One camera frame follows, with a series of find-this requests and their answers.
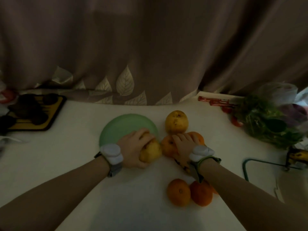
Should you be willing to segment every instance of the person's left hand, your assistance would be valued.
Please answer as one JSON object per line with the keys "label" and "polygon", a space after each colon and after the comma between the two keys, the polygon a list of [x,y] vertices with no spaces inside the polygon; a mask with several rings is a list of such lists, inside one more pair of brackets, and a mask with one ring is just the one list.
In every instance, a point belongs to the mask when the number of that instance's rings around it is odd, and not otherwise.
{"label": "person's left hand", "polygon": [[145,168],[148,163],[141,162],[139,160],[140,151],[149,141],[155,138],[153,134],[146,135],[141,138],[144,133],[148,133],[147,128],[141,128],[138,131],[133,131],[128,135],[123,136],[117,145],[121,148],[121,153],[123,155],[123,167],[125,168]]}

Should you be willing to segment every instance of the dark green vegetable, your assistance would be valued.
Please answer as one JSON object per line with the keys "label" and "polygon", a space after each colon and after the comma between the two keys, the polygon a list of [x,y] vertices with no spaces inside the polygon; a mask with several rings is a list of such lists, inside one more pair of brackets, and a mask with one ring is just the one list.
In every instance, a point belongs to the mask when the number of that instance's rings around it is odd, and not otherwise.
{"label": "dark green vegetable", "polygon": [[280,120],[284,114],[277,107],[256,95],[245,97],[233,114],[244,123],[252,137],[278,148],[287,149],[304,137],[296,128],[287,128],[285,122]]}

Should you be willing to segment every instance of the curtain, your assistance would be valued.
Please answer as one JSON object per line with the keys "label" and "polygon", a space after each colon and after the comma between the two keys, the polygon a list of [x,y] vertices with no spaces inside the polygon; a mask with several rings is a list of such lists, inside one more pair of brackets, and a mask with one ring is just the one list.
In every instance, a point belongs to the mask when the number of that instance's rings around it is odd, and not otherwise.
{"label": "curtain", "polygon": [[2,80],[23,93],[164,105],[197,89],[308,85],[306,0],[0,0]]}

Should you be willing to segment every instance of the bag of vegetables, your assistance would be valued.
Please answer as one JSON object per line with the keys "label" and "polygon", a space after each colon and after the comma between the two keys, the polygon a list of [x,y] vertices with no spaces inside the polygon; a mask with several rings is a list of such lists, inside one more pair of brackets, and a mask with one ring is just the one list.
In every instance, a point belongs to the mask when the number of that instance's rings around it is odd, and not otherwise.
{"label": "bag of vegetables", "polygon": [[245,97],[233,115],[252,137],[288,149],[308,132],[307,111],[294,103],[297,91],[288,83],[265,84]]}

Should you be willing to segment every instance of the green plate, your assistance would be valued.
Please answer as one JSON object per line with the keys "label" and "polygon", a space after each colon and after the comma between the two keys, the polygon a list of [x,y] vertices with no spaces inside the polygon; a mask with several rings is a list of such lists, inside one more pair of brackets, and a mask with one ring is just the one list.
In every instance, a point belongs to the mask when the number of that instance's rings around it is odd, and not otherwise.
{"label": "green plate", "polygon": [[103,129],[99,137],[99,146],[107,143],[117,143],[124,135],[140,128],[148,128],[150,133],[158,138],[156,125],[147,117],[139,114],[124,114],[111,120]]}

